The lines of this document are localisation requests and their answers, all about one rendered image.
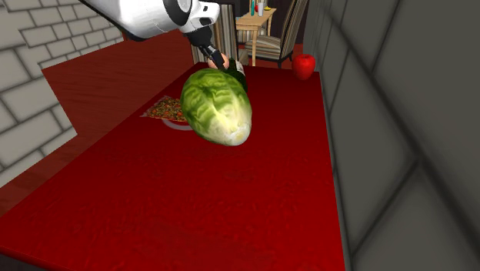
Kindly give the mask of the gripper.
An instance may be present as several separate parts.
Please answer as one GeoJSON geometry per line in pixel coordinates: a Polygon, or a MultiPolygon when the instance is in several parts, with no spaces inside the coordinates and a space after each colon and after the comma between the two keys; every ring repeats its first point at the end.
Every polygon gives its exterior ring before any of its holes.
{"type": "Polygon", "coordinates": [[[185,33],[191,45],[198,48],[203,55],[209,55],[209,58],[215,63],[218,69],[225,70],[223,58],[220,51],[212,43],[212,30],[209,26],[197,28],[193,32],[185,33]]]}

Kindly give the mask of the pale orange egg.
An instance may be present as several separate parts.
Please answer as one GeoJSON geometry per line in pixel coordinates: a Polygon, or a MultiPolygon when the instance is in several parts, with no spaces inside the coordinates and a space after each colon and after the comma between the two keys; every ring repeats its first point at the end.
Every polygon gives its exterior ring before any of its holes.
{"type": "MultiPolygon", "coordinates": [[[[224,66],[225,69],[227,69],[229,67],[228,57],[223,53],[221,54],[221,56],[222,56],[223,61],[224,61],[223,66],[224,66]]],[[[218,69],[218,67],[215,65],[215,63],[211,59],[208,59],[207,63],[208,63],[209,68],[218,69]]]]}

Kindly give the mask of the dark green bottle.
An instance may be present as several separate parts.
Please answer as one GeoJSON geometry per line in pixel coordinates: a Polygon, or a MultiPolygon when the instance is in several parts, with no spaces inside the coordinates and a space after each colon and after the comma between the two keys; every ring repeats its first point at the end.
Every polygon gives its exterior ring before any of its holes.
{"type": "Polygon", "coordinates": [[[232,77],[234,77],[235,79],[237,79],[240,82],[240,84],[242,85],[245,92],[247,92],[248,91],[248,85],[247,85],[247,82],[246,82],[245,71],[243,69],[242,63],[240,63],[239,61],[237,61],[233,58],[230,58],[228,60],[228,62],[229,62],[229,66],[225,70],[225,73],[227,73],[227,74],[231,75],[232,77]]]}

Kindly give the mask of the green lettuce head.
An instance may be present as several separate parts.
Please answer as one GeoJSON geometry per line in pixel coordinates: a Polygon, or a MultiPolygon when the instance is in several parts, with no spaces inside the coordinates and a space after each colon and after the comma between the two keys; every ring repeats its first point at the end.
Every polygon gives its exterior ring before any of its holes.
{"type": "Polygon", "coordinates": [[[252,129],[252,106],[242,84],[218,69],[188,77],[180,98],[182,113],[197,135],[224,146],[244,143],[252,129]]]}

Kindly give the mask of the light wooden table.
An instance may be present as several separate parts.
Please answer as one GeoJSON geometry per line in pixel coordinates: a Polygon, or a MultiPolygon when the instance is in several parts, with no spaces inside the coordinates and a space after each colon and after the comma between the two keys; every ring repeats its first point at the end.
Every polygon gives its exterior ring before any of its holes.
{"type": "Polygon", "coordinates": [[[250,33],[249,38],[252,40],[252,65],[256,62],[256,48],[259,29],[267,23],[267,35],[271,34],[271,24],[273,14],[276,8],[268,7],[265,4],[267,0],[249,0],[249,12],[236,19],[236,37],[239,43],[245,43],[246,35],[250,33]]]}

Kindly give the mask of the pizza slice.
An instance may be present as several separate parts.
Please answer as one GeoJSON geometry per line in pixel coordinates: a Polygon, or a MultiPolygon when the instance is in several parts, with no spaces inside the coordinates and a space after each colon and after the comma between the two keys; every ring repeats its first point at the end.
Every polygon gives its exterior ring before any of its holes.
{"type": "Polygon", "coordinates": [[[174,122],[187,122],[182,113],[180,99],[174,99],[168,96],[159,99],[142,114],[142,117],[164,119],[174,122]]]}

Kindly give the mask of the white plate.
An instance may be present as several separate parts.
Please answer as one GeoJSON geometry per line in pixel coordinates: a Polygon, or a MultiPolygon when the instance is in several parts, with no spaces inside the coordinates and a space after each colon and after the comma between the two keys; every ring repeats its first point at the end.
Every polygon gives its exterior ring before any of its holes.
{"type": "Polygon", "coordinates": [[[192,128],[189,125],[179,125],[167,119],[162,119],[162,122],[171,129],[180,131],[192,131],[192,128]]]}

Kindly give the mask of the red apple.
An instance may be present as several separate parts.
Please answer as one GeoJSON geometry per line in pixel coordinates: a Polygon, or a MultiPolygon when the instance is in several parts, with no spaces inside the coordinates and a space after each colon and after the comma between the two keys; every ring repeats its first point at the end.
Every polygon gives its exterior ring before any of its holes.
{"type": "Polygon", "coordinates": [[[299,80],[306,80],[311,77],[315,70],[315,58],[312,55],[301,54],[293,58],[292,72],[299,80]]]}

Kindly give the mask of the red table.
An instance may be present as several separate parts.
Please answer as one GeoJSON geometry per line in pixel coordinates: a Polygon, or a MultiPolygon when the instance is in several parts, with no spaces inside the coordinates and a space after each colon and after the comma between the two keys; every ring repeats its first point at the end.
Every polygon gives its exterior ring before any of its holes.
{"type": "Polygon", "coordinates": [[[138,110],[0,216],[0,253],[69,271],[345,271],[318,74],[245,73],[245,143],[138,110]]]}

